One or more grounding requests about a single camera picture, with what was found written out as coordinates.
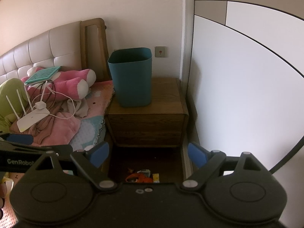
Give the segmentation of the teal plastic trash bin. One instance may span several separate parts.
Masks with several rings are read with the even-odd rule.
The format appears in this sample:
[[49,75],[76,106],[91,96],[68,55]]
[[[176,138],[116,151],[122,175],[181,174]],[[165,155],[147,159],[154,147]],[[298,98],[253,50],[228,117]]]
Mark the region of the teal plastic trash bin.
[[118,49],[111,54],[108,65],[121,107],[144,107],[151,103],[152,53],[149,48]]

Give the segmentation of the white wifi router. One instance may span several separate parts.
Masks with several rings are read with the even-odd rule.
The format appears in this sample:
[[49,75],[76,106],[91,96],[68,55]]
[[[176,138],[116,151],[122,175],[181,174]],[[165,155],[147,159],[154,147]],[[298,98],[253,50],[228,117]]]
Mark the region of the white wifi router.
[[30,112],[27,113],[26,110],[25,110],[25,107],[22,103],[22,100],[21,100],[21,95],[19,93],[19,90],[16,89],[16,92],[17,92],[17,96],[18,96],[18,99],[19,99],[19,102],[20,102],[20,105],[22,107],[22,110],[24,112],[24,116],[23,117],[20,117],[12,102],[10,101],[9,97],[6,95],[6,99],[11,107],[11,109],[13,110],[15,116],[17,117],[17,127],[19,129],[19,132],[25,132],[27,129],[29,129],[32,125],[38,123],[39,121],[41,121],[42,119],[46,118],[48,115],[50,115],[50,111],[46,108],[46,109],[42,109],[42,110],[38,110],[35,108],[35,105],[32,106],[31,104],[31,101],[30,101],[30,98],[29,98],[29,95],[28,95],[28,92],[27,92],[27,89],[26,89],[26,85],[24,85],[24,92],[26,94],[26,97],[27,97],[27,100],[28,100],[28,104],[30,106]]

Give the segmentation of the patterned bed sheet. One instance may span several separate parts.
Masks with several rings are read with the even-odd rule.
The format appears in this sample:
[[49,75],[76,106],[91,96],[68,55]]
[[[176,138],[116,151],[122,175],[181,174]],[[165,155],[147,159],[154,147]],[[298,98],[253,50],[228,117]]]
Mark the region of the patterned bed sheet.
[[112,81],[96,82],[85,97],[88,114],[81,119],[80,129],[70,141],[73,150],[90,150],[104,140],[106,129],[104,115],[110,105],[114,86]]

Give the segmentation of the white power adapter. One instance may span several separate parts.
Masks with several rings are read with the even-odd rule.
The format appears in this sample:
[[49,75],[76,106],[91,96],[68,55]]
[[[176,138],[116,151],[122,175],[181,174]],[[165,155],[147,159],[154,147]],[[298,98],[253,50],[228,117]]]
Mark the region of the white power adapter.
[[46,103],[43,101],[36,102],[35,108],[38,110],[46,109]]

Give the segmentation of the pink crumpled cloth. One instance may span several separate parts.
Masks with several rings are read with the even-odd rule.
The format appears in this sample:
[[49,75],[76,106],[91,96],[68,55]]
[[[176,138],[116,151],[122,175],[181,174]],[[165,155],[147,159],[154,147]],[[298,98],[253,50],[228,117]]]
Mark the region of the pink crumpled cloth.
[[[51,114],[32,125],[22,134],[33,136],[34,146],[67,145],[80,129],[81,120],[64,112],[62,106],[67,102],[58,102],[51,108]],[[20,134],[17,117],[7,101],[1,106],[1,131]]]

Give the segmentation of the green pillow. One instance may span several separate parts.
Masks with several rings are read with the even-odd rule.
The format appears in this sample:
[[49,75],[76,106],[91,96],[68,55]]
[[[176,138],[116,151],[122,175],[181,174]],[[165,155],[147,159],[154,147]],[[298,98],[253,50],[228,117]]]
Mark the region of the green pillow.
[[9,133],[11,125],[23,114],[23,108],[28,105],[24,83],[17,78],[6,80],[1,84],[1,132]]

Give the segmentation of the yellow small packet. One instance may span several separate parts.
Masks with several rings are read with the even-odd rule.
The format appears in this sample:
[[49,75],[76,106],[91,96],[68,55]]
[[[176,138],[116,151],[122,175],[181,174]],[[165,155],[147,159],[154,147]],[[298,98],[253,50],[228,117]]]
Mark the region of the yellow small packet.
[[153,182],[160,183],[160,177],[158,173],[153,173]]

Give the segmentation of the dark wooden nightstand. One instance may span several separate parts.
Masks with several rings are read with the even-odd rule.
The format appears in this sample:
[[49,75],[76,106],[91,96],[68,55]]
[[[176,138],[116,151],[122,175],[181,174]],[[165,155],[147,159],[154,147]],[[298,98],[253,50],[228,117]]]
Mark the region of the dark wooden nightstand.
[[161,183],[184,179],[182,144],[189,113],[177,78],[152,79],[152,101],[145,107],[123,108],[114,97],[106,110],[111,179],[124,182],[132,173],[150,170]]

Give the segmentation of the teal book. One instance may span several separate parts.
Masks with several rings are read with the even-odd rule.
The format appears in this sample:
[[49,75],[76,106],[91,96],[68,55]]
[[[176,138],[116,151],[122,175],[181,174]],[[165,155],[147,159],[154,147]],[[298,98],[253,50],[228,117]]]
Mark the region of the teal book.
[[47,81],[51,79],[53,75],[55,75],[60,70],[60,68],[60,66],[56,66],[38,70],[25,81],[25,85]]

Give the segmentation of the pink plush toy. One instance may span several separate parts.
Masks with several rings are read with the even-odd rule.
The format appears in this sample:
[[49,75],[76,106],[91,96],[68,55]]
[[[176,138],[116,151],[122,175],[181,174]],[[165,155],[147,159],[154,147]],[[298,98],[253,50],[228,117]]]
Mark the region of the pink plush toy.
[[44,95],[43,101],[82,100],[96,81],[94,70],[58,71],[48,82],[36,83],[26,87],[30,99]]

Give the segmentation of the beige padded headboard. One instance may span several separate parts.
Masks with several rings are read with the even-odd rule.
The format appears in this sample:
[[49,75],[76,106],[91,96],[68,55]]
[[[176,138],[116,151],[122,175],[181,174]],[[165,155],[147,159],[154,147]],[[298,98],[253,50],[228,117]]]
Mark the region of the beige padded headboard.
[[50,29],[1,55],[1,83],[22,79],[32,67],[81,70],[80,21]]

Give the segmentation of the sliding wardrobe door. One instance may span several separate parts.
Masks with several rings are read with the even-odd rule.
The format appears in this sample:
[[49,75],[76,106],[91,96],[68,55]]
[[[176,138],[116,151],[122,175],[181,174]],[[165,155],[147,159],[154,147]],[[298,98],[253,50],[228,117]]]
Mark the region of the sliding wardrobe door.
[[199,143],[278,172],[303,148],[303,0],[194,0]]

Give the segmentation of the wall switch with red dot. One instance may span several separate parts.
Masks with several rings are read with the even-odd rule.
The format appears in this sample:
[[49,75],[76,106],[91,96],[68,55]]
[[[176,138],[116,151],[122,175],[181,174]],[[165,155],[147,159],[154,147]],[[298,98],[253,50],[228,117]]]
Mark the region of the wall switch with red dot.
[[156,58],[166,58],[167,57],[167,47],[166,46],[155,46],[155,57]]

